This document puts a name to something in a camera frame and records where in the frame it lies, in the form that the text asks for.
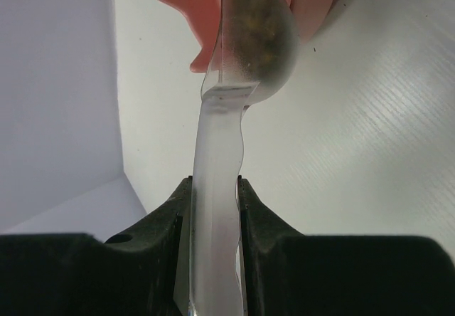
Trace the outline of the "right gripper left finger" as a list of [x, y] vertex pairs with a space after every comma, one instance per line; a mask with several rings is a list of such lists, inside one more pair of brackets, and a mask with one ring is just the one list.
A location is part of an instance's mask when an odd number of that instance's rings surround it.
[[86, 233], [1, 237], [2, 315], [178, 315], [173, 292], [191, 178], [153, 212], [99, 241]]

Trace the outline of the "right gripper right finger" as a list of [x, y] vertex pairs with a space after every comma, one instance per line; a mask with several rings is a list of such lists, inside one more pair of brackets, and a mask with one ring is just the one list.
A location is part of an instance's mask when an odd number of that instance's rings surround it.
[[307, 236], [237, 181], [249, 315], [453, 315], [454, 263], [423, 236]]

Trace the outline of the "clear plastic scoop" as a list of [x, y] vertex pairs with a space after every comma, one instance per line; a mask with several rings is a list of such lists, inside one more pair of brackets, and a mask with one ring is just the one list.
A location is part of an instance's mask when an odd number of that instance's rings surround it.
[[242, 315], [236, 258], [241, 239], [237, 176], [244, 157], [245, 111], [277, 93], [296, 64], [299, 35], [286, 0], [278, 8], [284, 40], [277, 64], [252, 77], [233, 43], [233, 8], [220, 0], [220, 23], [201, 88], [189, 233], [190, 315]]

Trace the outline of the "brown kibble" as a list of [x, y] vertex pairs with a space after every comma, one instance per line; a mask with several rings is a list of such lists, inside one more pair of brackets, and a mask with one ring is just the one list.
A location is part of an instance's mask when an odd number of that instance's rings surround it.
[[248, 75], [262, 77], [279, 61], [284, 27], [282, 0], [230, 0], [233, 43], [240, 65]]

